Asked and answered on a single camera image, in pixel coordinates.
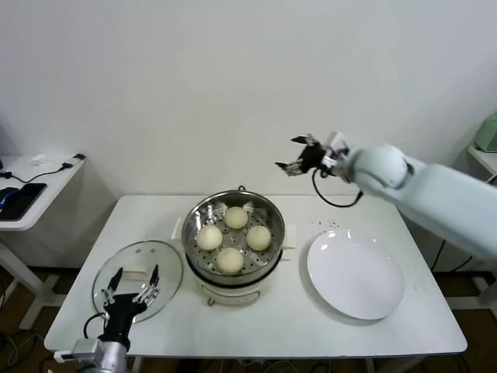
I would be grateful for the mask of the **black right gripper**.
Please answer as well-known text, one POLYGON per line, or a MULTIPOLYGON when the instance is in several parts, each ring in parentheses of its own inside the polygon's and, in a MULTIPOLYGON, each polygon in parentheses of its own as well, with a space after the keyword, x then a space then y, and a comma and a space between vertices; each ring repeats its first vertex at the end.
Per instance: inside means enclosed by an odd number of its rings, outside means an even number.
POLYGON ((299 135, 290 139, 292 142, 306 145, 296 161, 274 162, 288 176, 299 176, 308 173, 311 169, 318 169, 324 173, 328 172, 328 167, 324 164, 325 150, 322 145, 311 135, 299 135))

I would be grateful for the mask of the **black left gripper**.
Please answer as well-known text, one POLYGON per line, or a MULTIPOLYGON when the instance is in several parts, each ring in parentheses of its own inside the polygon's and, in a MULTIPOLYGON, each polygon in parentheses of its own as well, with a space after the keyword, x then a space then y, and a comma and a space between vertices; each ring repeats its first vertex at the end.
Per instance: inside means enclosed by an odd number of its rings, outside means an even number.
POLYGON ((120 267, 111 277, 107 288, 102 289, 103 302, 112 303, 104 307, 108 320, 101 335, 102 342, 128 342, 134 317, 145 312, 146 304, 152 304, 160 292, 158 264, 152 271, 148 285, 139 294, 130 293, 114 297, 122 275, 123 268, 120 267))

